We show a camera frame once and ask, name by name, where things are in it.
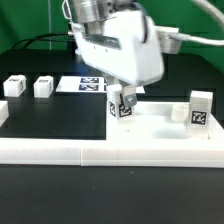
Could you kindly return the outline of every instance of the cube with marker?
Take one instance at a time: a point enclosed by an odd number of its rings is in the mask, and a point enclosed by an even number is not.
[[[33,85],[35,98],[48,98],[54,89],[52,76],[40,76]]]
[[[208,139],[212,100],[212,92],[192,91],[187,122],[188,138]]]
[[[134,115],[134,107],[125,107],[120,84],[107,86],[107,106],[109,114],[120,120]]]
[[[26,89],[26,77],[24,75],[12,75],[4,83],[4,96],[19,97]]]

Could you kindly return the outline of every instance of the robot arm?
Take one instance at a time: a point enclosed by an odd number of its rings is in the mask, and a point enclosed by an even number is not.
[[[223,14],[206,0],[192,1],[224,24]],[[182,41],[224,45],[179,34],[178,28],[156,27],[133,0],[64,0],[62,8],[84,62],[102,71],[109,84],[122,85],[126,107],[137,103],[137,86],[162,78],[161,53],[177,54]]]

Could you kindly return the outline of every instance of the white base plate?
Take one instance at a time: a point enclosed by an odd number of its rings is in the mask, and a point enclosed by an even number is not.
[[[2,164],[224,167],[224,131],[213,116],[209,139],[186,139],[170,119],[174,103],[139,102],[136,116],[107,116],[107,140],[0,139]]]

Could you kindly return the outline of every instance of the white paper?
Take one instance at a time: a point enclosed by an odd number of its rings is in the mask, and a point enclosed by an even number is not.
[[[105,93],[106,86],[103,77],[62,76],[56,92]],[[144,88],[137,87],[136,93],[144,94]]]

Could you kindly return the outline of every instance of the white cable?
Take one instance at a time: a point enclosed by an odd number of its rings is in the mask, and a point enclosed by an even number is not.
[[[192,0],[196,5],[198,5],[201,9],[207,12],[212,16],[214,20],[216,20],[219,25],[224,29],[224,15],[221,11],[219,11],[215,6],[209,3],[206,0]],[[195,37],[187,34],[171,34],[171,39],[180,40],[180,41],[191,41],[200,44],[207,44],[213,46],[224,46],[224,40],[211,40],[207,38]]]

